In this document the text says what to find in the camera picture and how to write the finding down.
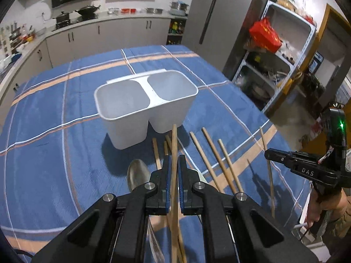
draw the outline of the plastic bag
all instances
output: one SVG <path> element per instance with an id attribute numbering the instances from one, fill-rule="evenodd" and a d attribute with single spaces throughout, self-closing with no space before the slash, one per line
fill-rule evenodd
<path id="1" fill-rule="evenodd" d="M 249 32 L 258 46 L 265 48 L 272 53 L 276 53 L 276 51 L 281 47 L 279 36 L 271 27 L 271 24 L 267 18 L 263 18 L 261 21 L 255 22 L 250 28 Z"/>

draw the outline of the two-compartment container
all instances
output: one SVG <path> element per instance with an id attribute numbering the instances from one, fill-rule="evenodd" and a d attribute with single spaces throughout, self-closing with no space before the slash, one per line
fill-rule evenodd
<path id="1" fill-rule="evenodd" d="M 146 138 L 149 122 L 158 133 L 181 126 L 198 88 L 176 70 L 155 70 L 107 81 L 94 92 L 112 144 L 124 149 Z"/>

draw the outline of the floor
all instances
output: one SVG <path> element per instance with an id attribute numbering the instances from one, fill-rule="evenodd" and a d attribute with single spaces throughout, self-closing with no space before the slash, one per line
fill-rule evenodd
<path id="1" fill-rule="evenodd" d="M 292 151 L 302 148 L 300 139 L 309 134 L 315 120 L 304 108 L 305 98 L 294 89 L 271 117 L 271 121 L 285 138 Z"/>

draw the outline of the gray refrigerator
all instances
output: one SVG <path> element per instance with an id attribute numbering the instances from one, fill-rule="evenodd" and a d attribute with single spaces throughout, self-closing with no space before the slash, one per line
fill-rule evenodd
<path id="1" fill-rule="evenodd" d="M 245 55 L 249 28 L 260 19 L 266 2 L 192 0 L 182 44 L 231 80 Z"/>

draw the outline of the black pot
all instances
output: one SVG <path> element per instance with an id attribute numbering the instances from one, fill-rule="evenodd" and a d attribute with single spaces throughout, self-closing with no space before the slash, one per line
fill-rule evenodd
<path id="1" fill-rule="evenodd" d="M 62 23 L 62 22 L 66 22 L 70 20 L 70 14 L 69 13 L 65 13 L 65 12 L 61 12 L 62 14 L 57 16 L 56 19 L 56 23 Z"/>
<path id="2" fill-rule="evenodd" d="M 100 7 L 101 7 L 101 5 L 99 5 L 99 7 L 85 6 L 76 12 L 82 16 L 92 16 L 94 14 L 94 12 L 96 12 Z"/>

